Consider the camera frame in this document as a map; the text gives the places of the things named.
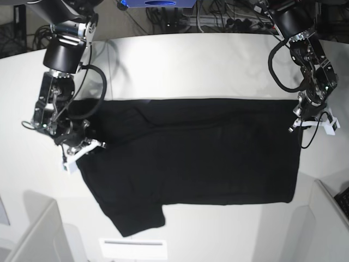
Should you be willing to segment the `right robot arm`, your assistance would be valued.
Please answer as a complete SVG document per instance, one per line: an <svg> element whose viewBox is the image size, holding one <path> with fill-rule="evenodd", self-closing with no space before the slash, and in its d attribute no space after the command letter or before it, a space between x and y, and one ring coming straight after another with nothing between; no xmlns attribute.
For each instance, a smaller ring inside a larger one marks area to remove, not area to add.
<svg viewBox="0 0 349 262"><path fill-rule="evenodd" d="M63 165L76 162L84 154L103 147L104 143L89 138L86 130L89 118L101 107L106 91L104 72L92 65L83 64L82 57L92 48L92 40L99 16L95 7L100 1L28 1L26 4L50 24L51 38L43 64L44 73L38 100L31 120L32 129L49 136L62 148ZM102 80L100 98L84 114L69 113L80 89L75 87L74 74L93 70Z"/></svg>

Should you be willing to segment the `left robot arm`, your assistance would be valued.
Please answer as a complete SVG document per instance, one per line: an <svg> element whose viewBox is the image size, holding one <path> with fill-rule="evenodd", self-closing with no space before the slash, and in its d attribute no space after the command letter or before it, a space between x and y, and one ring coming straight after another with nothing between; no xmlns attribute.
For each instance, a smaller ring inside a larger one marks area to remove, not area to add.
<svg viewBox="0 0 349 262"><path fill-rule="evenodd" d="M289 130L318 124L328 134L334 133L339 125L327 99L336 89L338 77L324 53L313 19L300 1L261 1L259 6L283 38L269 54L269 72L282 90L298 94L293 110L297 118ZM297 88L282 84L273 69L273 58L282 47L289 48L293 62L300 67L303 80Z"/></svg>

